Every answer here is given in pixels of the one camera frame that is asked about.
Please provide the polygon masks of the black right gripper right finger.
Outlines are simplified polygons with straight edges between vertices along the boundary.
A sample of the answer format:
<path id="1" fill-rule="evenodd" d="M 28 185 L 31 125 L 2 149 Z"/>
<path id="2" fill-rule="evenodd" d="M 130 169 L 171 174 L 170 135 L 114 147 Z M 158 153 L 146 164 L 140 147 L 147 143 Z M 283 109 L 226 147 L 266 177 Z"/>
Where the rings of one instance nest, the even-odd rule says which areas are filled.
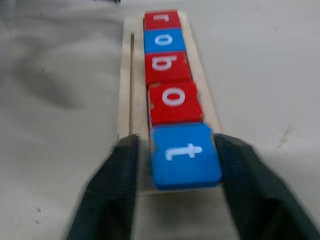
<path id="1" fill-rule="evenodd" d="M 217 133 L 214 141 L 240 240 L 320 240 L 320 232 L 292 192 L 250 144 Z"/>

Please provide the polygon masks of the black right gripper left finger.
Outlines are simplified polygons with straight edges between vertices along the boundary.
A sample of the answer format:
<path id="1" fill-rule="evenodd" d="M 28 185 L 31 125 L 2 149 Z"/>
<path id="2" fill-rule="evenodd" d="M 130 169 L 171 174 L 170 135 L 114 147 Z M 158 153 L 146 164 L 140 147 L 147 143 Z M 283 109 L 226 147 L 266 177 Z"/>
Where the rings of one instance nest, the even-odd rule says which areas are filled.
<path id="1" fill-rule="evenodd" d="M 140 140 L 120 139 L 88 182 L 65 240 L 131 240 Z"/>

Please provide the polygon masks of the blue letter t tile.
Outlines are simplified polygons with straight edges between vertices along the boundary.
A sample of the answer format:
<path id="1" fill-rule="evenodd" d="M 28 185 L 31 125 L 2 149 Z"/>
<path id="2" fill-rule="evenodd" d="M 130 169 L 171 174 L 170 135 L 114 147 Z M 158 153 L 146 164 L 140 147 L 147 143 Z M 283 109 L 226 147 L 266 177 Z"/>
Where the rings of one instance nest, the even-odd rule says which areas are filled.
<path id="1" fill-rule="evenodd" d="M 212 129 L 204 122 L 152 129 L 152 181 L 159 190 L 214 187 L 223 171 Z"/>

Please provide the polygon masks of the red letter o tile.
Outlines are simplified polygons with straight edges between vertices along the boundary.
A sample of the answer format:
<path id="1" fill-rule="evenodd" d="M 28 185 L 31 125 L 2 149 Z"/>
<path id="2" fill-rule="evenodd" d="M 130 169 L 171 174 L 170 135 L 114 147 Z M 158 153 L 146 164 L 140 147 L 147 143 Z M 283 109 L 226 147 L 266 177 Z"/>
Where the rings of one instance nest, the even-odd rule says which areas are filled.
<path id="1" fill-rule="evenodd" d="M 150 86 L 148 93 L 153 126 L 203 120 L 204 114 L 193 81 L 161 83 Z"/>

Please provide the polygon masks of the red letter b tile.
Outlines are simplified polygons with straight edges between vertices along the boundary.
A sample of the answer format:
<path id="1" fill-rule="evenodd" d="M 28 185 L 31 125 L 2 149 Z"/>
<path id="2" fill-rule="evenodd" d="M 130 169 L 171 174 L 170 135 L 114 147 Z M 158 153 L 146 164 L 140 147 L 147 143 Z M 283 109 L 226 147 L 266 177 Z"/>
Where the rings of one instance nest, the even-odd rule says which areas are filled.
<path id="1" fill-rule="evenodd" d="M 148 53 L 144 58 L 145 83 L 185 82 L 192 80 L 192 74 L 185 51 Z"/>

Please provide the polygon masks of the wooden letter tray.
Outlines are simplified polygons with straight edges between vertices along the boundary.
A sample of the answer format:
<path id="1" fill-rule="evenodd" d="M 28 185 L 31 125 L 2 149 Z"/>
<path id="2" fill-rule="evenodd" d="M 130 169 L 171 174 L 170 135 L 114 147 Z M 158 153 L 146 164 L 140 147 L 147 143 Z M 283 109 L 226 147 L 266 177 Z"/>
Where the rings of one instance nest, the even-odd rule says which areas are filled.
<path id="1" fill-rule="evenodd" d="M 186 13 L 178 11 L 191 76 L 198 90 L 204 122 L 215 132 L 224 133 L 195 40 L 195 32 Z M 138 135 L 140 140 L 137 183 L 144 194 L 159 194 L 152 183 L 151 123 L 145 84 L 144 17 L 127 17 L 123 25 L 118 105 L 118 137 Z"/>

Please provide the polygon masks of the blue letter o tile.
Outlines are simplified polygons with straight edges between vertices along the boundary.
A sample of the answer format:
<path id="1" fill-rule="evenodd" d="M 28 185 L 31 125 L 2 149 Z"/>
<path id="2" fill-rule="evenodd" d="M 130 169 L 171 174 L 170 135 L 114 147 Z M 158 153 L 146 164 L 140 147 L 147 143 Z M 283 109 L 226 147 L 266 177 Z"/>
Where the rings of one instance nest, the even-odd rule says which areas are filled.
<path id="1" fill-rule="evenodd" d="M 145 54 L 184 52 L 184 37 L 180 28 L 147 30 L 144 32 Z"/>

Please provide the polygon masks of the red letter r tile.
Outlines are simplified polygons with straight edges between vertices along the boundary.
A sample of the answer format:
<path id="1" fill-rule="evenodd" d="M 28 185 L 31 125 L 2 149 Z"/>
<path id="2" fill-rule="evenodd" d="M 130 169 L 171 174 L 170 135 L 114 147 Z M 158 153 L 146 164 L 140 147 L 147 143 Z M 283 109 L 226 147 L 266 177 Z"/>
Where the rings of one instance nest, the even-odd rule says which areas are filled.
<path id="1" fill-rule="evenodd" d="M 180 29 L 181 23 L 177 10 L 146 12 L 144 14 L 144 30 Z"/>

